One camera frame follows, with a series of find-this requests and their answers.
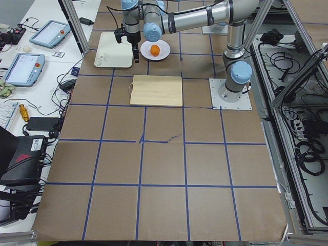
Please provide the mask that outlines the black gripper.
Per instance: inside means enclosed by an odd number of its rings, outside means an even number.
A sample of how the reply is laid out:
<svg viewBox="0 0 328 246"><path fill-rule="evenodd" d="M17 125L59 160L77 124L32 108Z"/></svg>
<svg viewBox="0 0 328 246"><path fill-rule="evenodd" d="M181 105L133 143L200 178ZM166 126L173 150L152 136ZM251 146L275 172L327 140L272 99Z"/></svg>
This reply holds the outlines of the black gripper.
<svg viewBox="0 0 328 246"><path fill-rule="evenodd" d="M138 43L141 41L141 33L140 31L130 33L126 32L127 41L132 45L132 52L133 52L133 58L135 63L139 63L139 48Z"/></svg>

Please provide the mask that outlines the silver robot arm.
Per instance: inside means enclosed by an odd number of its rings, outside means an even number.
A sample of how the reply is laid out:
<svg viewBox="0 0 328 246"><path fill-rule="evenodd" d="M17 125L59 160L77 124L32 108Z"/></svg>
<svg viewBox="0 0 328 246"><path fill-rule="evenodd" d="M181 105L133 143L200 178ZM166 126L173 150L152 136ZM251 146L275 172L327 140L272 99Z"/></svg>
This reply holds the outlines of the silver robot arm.
<svg viewBox="0 0 328 246"><path fill-rule="evenodd" d="M131 44L133 59L139 62L138 43L141 41L143 29L146 40L156 42L161 39L165 31L161 26L161 18L164 14L163 1L121 1L124 21L123 33Z"/></svg>
<svg viewBox="0 0 328 246"><path fill-rule="evenodd" d="M223 55L227 72L225 88L231 93L239 93L250 80L252 73L239 75L239 70L232 62L237 62L245 53L245 25L258 3L259 1L219 1L193 9L164 13L156 1L146 1L139 3L138 8L139 18L143 20L145 38L151 42L169 33L215 24L227 25L227 47Z"/></svg>

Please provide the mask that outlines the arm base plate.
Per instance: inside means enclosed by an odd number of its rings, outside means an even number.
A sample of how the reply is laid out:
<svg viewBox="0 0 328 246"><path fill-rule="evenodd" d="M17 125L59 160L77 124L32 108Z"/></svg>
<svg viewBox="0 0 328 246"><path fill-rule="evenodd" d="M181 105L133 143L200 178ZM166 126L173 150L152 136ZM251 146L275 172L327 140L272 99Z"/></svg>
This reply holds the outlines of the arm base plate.
<svg viewBox="0 0 328 246"><path fill-rule="evenodd" d="M252 110L247 85L243 90L237 93L230 92L225 87L226 79L210 78L210 92L212 108L215 110Z"/></svg>
<svg viewBox="0 0 328 246"><path fill-rule="evenodd" d="M203 26L202 34L204 35L221 35L227 36L228 34L228 25L226 24L214 24L212 26Z"/></svg>

